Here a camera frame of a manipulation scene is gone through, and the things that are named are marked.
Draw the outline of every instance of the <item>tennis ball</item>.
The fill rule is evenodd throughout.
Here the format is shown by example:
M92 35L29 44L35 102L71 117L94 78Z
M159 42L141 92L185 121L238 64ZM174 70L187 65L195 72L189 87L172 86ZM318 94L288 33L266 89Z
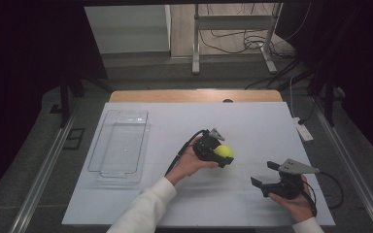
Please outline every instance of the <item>tennis ball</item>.
M214 153L221 157L233 157L234 153L232 152L232 148L227 145L219 145L217 148L214 149Z

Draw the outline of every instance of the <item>power strip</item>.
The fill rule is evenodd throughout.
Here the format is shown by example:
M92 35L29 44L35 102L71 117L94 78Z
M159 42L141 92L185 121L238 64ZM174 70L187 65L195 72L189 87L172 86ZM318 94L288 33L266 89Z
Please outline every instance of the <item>power strip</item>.
M301 137L302 141L304 142L309 142L313 141L314 138L310 134L310 131L308 131L307 127L303 124L299 124L299 117L294 117L293 118L293 124L295 124L296 130L298 130L299 136Z

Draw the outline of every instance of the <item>transparent tray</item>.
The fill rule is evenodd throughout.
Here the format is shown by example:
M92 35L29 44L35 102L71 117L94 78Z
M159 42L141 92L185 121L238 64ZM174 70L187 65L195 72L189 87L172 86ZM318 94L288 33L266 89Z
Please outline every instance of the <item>transparent tray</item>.
M141 180L148 140L148 112L110 110L96 140L88 171L99 182L137 183Z

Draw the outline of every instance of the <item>hand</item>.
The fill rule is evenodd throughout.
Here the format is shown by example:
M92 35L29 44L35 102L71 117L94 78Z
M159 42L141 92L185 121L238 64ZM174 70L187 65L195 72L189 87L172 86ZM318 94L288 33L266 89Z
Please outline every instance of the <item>hand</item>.
M200 137L196 137L190 142L177 164L175 164L174 168L165 176L172 185L177 184L178 181L186 176L193 175L201 168L215 168L219 166L217 162L202 161L196 156L192 147L199 138Z
M301 175L301 178L302 178L302 181L304 182L304 191L308 195L310 195L310 189L308 188L308 185L306 184L307 179L305 178L304 175ZM275 202L277 202L278 204L286 208L296 223L313 217L310 204L308 203L307 199L305 199L305 197L302 196L301 194L292 200L288 200L274 193L269 193L268 196L272 200L274 200Z

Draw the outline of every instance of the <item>white sleeve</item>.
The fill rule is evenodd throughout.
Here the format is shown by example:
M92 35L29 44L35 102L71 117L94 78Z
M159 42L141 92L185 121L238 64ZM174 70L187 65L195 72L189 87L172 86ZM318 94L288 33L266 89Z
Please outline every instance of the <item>white sleeve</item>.
M176 194L175 187L161 178L135 198L107 233L153 233L166 212L166 205Z
M295 233L323 233L322 228L318 225L314 217L296 223L292 226Z

